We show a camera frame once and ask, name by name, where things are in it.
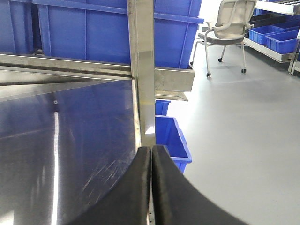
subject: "mesh chair back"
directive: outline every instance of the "mesh chair back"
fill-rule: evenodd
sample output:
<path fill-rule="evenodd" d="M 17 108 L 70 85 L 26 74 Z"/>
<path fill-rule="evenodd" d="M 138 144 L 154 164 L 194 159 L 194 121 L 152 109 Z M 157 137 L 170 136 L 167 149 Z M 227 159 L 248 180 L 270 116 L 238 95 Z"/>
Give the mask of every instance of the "mesh chair back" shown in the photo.
<path fill-rule="evenodd" d="M 223 0 L 220 4 L 215 36 L 220 39 L 238 39 L 250 28 L 249 21 L 256 0 Z"/>

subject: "chair leg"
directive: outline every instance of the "chair leg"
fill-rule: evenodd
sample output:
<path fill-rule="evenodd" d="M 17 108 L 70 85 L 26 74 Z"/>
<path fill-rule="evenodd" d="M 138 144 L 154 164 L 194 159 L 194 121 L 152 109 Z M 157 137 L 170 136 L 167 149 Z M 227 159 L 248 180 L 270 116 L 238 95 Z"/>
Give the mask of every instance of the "chair leg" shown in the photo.
<path fill-rule="evenodd" d="M 219 58 L 219 59 L 218 59 L 218 61 L 219 61 L 219 62 L 222 62 L 222 60 L 223 60 L 223 56 L 224 56 L 224 52 L 225 52 L 225 48 L 226 48 L 226 46 L 224 46 L 224 48 L 223 48 L 223 51 L 222 51 L 221 58 Z"/>
<path fill-rule="evenodd" d="M 193 60 L 190 62 L 191 63 L 191 65 L 193 65 L 194 64 L 194 59 L 195 59 L 195 55 L 196 55 L 196 50 L 197 50 L 197 46 L 198 46 L 198 44 L 200 43 L 200 41 L 197 41 L 196 42 L 196 44 L 195 44 L 195 49 L 194 49 L 194 55 L 193 55 Z"/>
<path fill-rule="evenodd" d="M 210 77 L 210 63 L 208 60 L 208 45 L 206 41 L 206 36 L 204 37 L 204 46 L 205 46 L 205 57 L 206 57 L 206 67 L 207 67 L 206 77 Z"/>
<path fill-rule="evenodd" d="M 246 56 L 245 56 L 245 47 L 244 47 L 244 43 L 241 42 L 240 44 L 241 48 L 242 48 L 242 52 L 243 52 L 243 58 L 244 58 L 244 68 L 242 69 L 242 73 L 246 73 Z"/>

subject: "metal post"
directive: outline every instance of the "metal post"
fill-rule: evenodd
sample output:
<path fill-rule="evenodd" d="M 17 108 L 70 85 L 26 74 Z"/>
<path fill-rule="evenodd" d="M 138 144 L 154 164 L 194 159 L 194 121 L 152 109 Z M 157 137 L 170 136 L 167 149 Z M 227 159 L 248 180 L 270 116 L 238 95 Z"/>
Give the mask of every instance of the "metal post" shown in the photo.
<path fill-rule="evenodd" d="M 224 53 L 225 53 L 225 49 L 226 49 L 226 46 L 223 47 L 223 51 L 222 51 L 222 55 L 221 55 L 221 59 L 223 59 L 223 56 L 224 56 Z"/>
<path fill-rule="evenodd" d="M 288 68 L 288 71 L 291 74 L 294 74 L 295 64 L 296 64 L 296 62 L 298 60 L 299 49 L 300 49 L 300 30 L 298 31 L 297 44 L 296 44 L 295 50 L 293 52 L 293 56 L 292 56 L 292 59 L 291 59 L 291 62 L 290 62 L 290 66 Z"/>
<path fill-rule="evenodd" d="M 242 52 L 243 52 L 243 66 L 244 66 L 243 69 L 246 69 L 246 56 L 245 56 L 245 47 L 244 47 L 244 43 L 241 42 L 241 43 L 240 43 L 240 46 L 241 46 Z"/>
<path fill-rule="evenodd" d="M 127 0 L 131 74 L 135 79 L 143 146 L 155 145 L 153 0 Z"/>

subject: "chair seat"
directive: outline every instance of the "chair seat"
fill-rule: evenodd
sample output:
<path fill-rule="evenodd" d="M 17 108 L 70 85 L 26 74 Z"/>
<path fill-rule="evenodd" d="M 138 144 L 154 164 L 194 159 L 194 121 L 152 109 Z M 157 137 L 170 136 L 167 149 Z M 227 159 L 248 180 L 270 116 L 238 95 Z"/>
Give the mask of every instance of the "chair seat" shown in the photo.
<path fill-rule="evenodd" d="M 205 32 L 200 32 L 198 37 L 204 40 Z M 234 45 L 241 43 L 244 40 L 244 37 L 238 39 L 219 39 L 215 36 L 214 32 L 210 32 L 207 35 L 207 42 L 214 44 L 214 45 Z"/>

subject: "white wall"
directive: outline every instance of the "white wall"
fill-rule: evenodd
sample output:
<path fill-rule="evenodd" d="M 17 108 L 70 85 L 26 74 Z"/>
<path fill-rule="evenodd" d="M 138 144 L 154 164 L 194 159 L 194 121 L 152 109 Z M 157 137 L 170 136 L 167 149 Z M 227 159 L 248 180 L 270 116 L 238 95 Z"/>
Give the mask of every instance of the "white wall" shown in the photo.
<path fill-rule="evenodd" d="M 222 0 L 202 0 L 199 17 L 215 25 Z"/>

